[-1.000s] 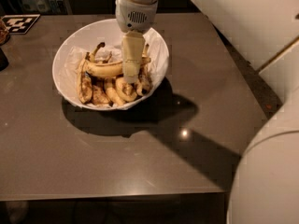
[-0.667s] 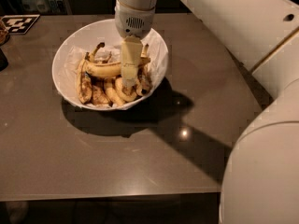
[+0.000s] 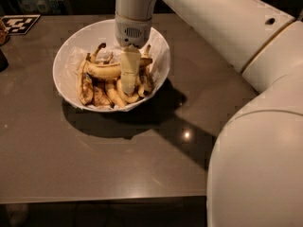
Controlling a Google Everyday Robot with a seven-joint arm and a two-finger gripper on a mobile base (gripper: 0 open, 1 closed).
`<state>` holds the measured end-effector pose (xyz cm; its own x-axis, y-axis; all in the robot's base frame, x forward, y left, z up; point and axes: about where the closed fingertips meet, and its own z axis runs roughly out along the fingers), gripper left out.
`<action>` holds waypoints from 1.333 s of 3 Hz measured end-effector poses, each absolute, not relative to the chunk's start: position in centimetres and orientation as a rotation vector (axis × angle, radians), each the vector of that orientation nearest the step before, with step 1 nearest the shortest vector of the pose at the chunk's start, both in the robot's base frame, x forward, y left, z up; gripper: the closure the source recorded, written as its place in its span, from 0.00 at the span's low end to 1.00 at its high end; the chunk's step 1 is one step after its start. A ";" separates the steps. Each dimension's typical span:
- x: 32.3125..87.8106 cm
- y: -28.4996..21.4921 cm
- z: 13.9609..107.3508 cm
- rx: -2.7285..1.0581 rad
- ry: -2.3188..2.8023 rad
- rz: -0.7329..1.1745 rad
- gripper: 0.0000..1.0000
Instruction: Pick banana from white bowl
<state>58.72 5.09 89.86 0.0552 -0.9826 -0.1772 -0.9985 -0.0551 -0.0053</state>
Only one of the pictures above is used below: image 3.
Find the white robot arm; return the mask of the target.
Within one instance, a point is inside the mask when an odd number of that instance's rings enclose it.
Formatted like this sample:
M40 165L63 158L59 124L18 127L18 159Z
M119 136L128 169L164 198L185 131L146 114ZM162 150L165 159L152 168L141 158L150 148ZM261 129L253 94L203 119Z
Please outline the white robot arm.
M116 0L116 38L142 47L156 0ZM212 150L207 227L303 227L303 23L259 0L163 0L258 92Z

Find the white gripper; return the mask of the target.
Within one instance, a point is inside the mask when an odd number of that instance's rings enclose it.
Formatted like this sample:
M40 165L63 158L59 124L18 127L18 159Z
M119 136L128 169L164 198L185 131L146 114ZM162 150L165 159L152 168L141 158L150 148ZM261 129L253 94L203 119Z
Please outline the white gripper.
M151 20L137 21L116 13L116 40L121 47L125 47L120 54L120 78L122 91L127 95L131 95L135 88L141 58L138 48L142 48L147 43L151 29Z

